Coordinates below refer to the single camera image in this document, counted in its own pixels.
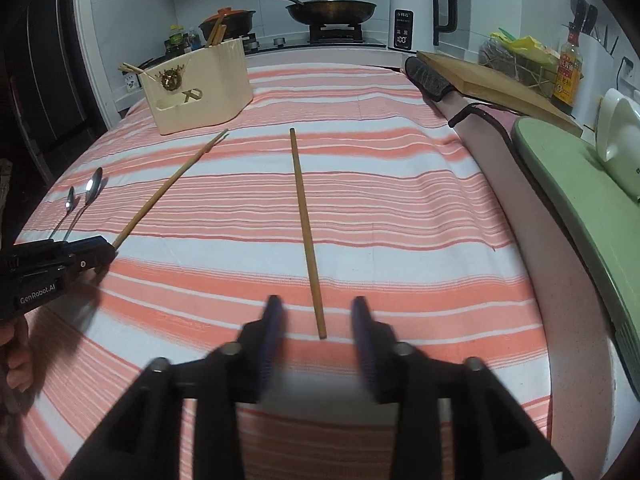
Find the stove burner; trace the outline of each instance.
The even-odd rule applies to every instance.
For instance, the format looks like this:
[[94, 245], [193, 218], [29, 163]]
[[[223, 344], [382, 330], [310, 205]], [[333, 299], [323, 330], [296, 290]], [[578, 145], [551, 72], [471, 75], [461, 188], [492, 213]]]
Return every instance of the stove burner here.
[[255, 34], [251, 33], [242, 37], [242, 47], [244, 48], [245, 54], [255, 54], [258, 52], [260, 43], [256, 41]]
[[322, 25], [309, 25], [309, 43], [363, 43], [362, 27], [347, 25], [350, 28], [323, 28]]

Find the wooden chopstick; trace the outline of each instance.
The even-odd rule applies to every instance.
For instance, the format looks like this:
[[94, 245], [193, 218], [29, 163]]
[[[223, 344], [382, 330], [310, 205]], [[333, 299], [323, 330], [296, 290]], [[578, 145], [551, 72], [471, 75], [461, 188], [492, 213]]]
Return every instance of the wooden chopstick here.
[[120, 70], [121, 72], [130, 72], [130, 73], [132, 73], [132, 74], [135, 74], [135, 73], [136, 73], [136, 72], [134, 72], [132, 69], [130, 69], [130, 68], [128, 68], [128, 67], [126, 67], [126, 66], [124, 66], [124, 65], [120, 65], [120, 66], [118, 67], [118, 70]]
[[296, 131], [289, 129], [291, 138], [291, 154], [293, 155], [293, 171], [296, 177], [296, 193], [298, 195], [298, 209], [300, 210], [300, 223], [302, 224], [302, 241], [305, 246], [306, 270], [309, 274], [309, 285], [311, 287], [311, 298], [314, 302], [314, 312], [316, 313], [316, 325], [318, 326], [318, 336], [326, 339], [326, 326], [324, 324], [324, 309], [322, 308], [322, 294], [320, 293], [320, 279], [318, 278], [318, 265], [316, 264], [316, 253], [314, 251], [314, 240], [311, 236], [311, 223], [309, 212], [306, 209], [305, 184], [302, 181], [302, 168], [300, 168], [300, 156], [298, 155], [298, 142]]
[[144, 71], [144, 70], [142, 70], [141, 68], [138, 68], [138, 67], [137, 67], [137, 66], [135, 66], [135, 65], [130, 65], [129, 63], [123, 63], [123, 64], [121, 64], [120, 66], [122, 66], [122, 67], [124, 67], [124, 68], [128, 68], [128, 69], [129, 69], [129, 72], [134, 72], [134, 73], [136, 73], [136, 74], [143, 74], [143, 73], [145, 73], [145, 71]]
[[226, 25], [220, 25], [218, 31], [216, 32], [215, 38], [213, 38], [213, 43], [211, 46], [217, 46], [222, 43], [222, 39], [225, 37]]
[[193, 166], [200, 159], [201, 156], [203, 156], [213, 146], [219, 143], [220, 140], [222, 140], [223, 136], [228, 131], [229, 129], [225, 128], [219, 134], [217, 134], [215, 138], [207, 142], [203, 147], [201, 147], [198, 150], [198, 152], [195, 155], [193, 155], [189, 160], [187, 160], [178, 171], [172, 174], [172, 176], [169, 177], [164, 184], [162, 184], [160, 189], [158, 189], [158, 191], [156, 191], [154, 195], [149, 200], [146, 201], [145, 205], [142, 206], [142, 209], [138, 211], [138, 214], [133, 217], [131, 222], [129, 222], [126, 225], [126, 227], [122, 230], [122, 232], [118, 235], [118, 237], [116, 238], [116, 241], [114, 241], [113, 243], [113, 246], [116, 248], [116, 250], [122, 245], [123, 241], [127, 239], [127, 236], [131, 234], [131, 232], [133, 231], [133, 228], [138, 224], [138, 222], [140, 222], [145, 217], [145, 215], [151, 210], [151, 208], [156, 204], [156, 202], [160, 199], [160, 197], [165, 194], [166, 190], [169, 189], [175, 183], [175, 181], [182, 176], [182, 174], [185, 171], [187, 171], [191, 166]]
[[209, 37], [207, 38], [207, 46], [211, 46], [211, 44], [213, 43], [213, 39], [216, 37], [216, 33], [217, 33], [218, 29], [220, 28], [220, 25], [222, 25], [222, 20], [224, 20], [224, 19], [225, 19], [225, 14], [222, 14], [216, 20], [216, 23], [213, 25], [213, 28], [211, 29], [211, 32], [209, 33]]

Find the black handle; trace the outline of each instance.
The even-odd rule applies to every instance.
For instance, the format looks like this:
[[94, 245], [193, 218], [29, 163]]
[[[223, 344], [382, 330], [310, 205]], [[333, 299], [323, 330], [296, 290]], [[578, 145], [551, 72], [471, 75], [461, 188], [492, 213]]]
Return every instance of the black handle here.
[[447, 23], [440, 25], [438, 0], [433, 0], [433, 44], [440, 44], [441, 32], [453, 32], [458, 28], [458, 0], [447, 0]]
[[598, 19], [598, 7], [589, 6], [589, 10], [587, 10], [587, 17], [584, 20], [584, 25], [582, 26], [582, 31], [587, 35], [591, 35], [591, 31], [596, 24]]
[[574, 25], [578, 30], [582, 30], [582, 24], [584, 23], [584, 17], [587, 13], [587, 2], [584, 0], [578, 0], [575, 6]]

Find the knife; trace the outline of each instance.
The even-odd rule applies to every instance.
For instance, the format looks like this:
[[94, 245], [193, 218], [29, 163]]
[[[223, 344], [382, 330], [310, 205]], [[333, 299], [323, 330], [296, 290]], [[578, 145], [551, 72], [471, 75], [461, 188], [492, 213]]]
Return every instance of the knife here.
[[584, 26], [582, 27], [582, 31], [587, 35], [591, 35], [591, 31], [596, 24], [596, 20], [598, 19], [598, 7], [594, 5], [589, 6], [589, 10], [587, 10], [587, 17], [584, 20]]
[[582, 29], [584, 23], [584, 17], [587, 13], [587, 2], [584, 0], [578, 0], [575, 6], [574, 25], [578, 30]]

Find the human hand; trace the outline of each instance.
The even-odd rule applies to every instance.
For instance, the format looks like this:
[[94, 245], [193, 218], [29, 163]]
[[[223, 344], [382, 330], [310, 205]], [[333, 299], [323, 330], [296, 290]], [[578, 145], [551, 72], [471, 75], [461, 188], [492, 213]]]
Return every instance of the human hand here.
[[24, 316], [0, 324], [0, 349], [4, 351], [9, 387], [24, 392], [33, 383], [33, 363], [29, 350], [29, 326]]

